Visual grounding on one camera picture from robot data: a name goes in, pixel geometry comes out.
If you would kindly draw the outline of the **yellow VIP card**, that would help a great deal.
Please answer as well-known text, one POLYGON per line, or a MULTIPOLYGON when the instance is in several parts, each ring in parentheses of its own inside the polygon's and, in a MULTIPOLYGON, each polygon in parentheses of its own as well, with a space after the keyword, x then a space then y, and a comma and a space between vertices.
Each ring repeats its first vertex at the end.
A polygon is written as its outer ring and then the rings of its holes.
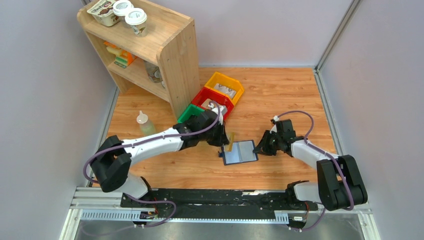
POLYGON ((223 117, 225 117, 228 113, 228 108, 225 105, 219 105, 219 112, 223 117))
POLYGON ((232 151, 233 144, 234 144, 234 138, 235 138, 235 133, 234 133, 234 132, 231 132, 231 133, 229 134, 229 143, 228 143, 228 145, 227 145, 227 146, 226 146, 226 148, 225 148, 225 150, 226 150, 227 152, 231 152, 231 151, 232 151))

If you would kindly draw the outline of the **navy blue card holder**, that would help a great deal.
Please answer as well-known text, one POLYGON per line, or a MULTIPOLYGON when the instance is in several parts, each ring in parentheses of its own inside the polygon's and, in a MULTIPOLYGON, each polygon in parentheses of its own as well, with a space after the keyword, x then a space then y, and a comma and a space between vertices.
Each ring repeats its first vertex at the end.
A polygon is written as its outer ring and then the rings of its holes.
POLYGON ((259 160, 258 154, 254 153, 255 142, 253 140, 235 141, 231 151, 225 151, 224 147, 218 153, 225 166, 256 162, 259 160))

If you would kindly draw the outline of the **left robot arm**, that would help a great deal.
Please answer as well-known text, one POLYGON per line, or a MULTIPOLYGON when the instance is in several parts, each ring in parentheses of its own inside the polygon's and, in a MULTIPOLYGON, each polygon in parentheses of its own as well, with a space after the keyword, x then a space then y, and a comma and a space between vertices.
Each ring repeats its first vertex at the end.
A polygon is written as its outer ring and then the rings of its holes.
POLYGON ((108 137, 84 166, 91 167, 93 182, 104 193, 120 191, 145 208, 152 203, 153 194, 142 177, 130 173, 130 168, 164 153, 195 147, 199 142, 216 147, 229 144, 224 117, 217 108, 191 115, 182 123, 146 137, 125 140, 116 135, 108 137))

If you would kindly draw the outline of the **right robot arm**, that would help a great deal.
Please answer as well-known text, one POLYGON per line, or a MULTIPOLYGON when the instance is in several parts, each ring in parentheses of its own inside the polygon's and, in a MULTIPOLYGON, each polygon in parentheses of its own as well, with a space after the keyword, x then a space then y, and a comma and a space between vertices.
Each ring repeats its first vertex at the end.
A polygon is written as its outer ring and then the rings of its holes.
POLYGON ((322 150, 305 136, 297 135, 289 119, 274 122, 253 149, 255 154, 265 156, 275 156, 278 151, 303 161, 317 175, 316 182, 300 180, 287 185, 285 202, 289 208, 296 210, 305 202, 315 202, 329 211, 352 210, 368 202, 355 158, 322 150))

